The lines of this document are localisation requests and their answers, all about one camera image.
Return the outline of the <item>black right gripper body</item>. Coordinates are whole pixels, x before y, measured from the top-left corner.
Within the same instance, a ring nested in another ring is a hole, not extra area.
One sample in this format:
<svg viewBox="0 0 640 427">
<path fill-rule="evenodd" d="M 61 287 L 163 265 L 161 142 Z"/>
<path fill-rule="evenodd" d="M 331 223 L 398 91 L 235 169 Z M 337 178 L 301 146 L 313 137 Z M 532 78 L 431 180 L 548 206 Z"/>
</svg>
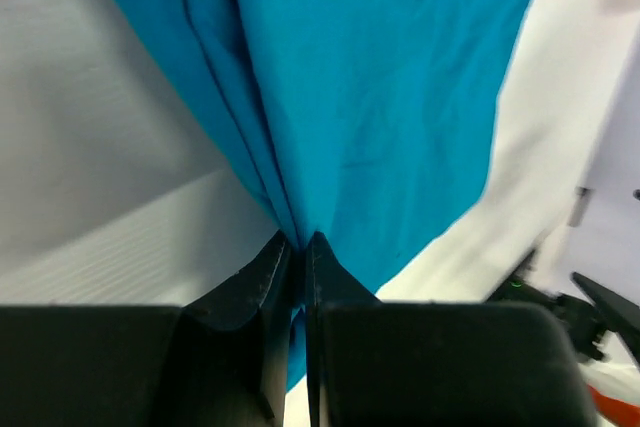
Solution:
<svg viewBox="0 0 640 427">
<path fill-rule="evenodd" d="M 530 249 L 487 296 L 496 322 L 487 329 L 492 360 L 523 372 L 574 372 L 608 364 L 613 336 L 639 368 L 639 306 L 578 272 L 569 275 L 582 293 L 550 293 L 529 282 L 537 249 Z"/>
</svg>

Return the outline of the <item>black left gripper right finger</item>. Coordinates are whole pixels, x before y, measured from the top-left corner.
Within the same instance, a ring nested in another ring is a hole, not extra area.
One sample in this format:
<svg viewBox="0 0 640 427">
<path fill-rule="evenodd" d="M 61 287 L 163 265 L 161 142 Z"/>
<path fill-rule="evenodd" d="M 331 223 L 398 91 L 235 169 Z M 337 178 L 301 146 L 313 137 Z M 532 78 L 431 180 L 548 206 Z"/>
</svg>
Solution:
<svg viewBox="0 0 640 427">
<path fill-rule="evenodd" d="M 530 303 L 393 303 L 338 262 L 305 259 L 307 388 L 315 426 L 594 426 L 567 335 Z"/>
</svg>

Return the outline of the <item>teal blue t shirt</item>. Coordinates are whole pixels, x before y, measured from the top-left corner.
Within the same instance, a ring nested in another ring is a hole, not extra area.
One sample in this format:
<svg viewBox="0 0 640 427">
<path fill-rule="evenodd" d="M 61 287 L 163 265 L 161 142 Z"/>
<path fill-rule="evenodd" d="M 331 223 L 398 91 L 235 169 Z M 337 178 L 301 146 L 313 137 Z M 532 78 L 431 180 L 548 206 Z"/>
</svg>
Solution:
<svg viewBox="0 0 640 427">
<path fill-rule="evenodd" d="M 115 0 L 248 191 L 377 291 L 480 198 L 530 0 Z"/>
</svg>

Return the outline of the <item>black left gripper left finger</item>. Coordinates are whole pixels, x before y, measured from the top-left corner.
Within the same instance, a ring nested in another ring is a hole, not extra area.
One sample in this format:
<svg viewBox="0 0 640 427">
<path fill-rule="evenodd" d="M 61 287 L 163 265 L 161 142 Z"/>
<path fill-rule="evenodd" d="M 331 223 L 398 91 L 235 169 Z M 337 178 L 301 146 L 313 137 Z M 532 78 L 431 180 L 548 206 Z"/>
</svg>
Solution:
<svg viewBox="0 0 640 427">
<path fill-rule="evenodd" d="M 187 306 L 5 306 L 5 426 L 279 426 L 291 247 L 273 236 Z"/>
</svg>

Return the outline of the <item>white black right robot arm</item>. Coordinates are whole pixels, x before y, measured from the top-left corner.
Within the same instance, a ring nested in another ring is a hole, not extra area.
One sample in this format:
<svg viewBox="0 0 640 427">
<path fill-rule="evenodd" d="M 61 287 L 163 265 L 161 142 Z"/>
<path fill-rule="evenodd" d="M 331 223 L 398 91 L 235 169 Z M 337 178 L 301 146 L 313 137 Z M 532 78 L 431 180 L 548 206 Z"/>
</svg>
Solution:
<svg viewBox="0 0 640 427">
<path fill-rule="evenodd" d="M 394 301 L 531 300 L 603 358 L 604 323 L 576 295 L 527 285 L 545 269 L 637 46 L 639 0 L 532 0 L 502 87 L 481 200 L 379 291 Z"/>
</svg>

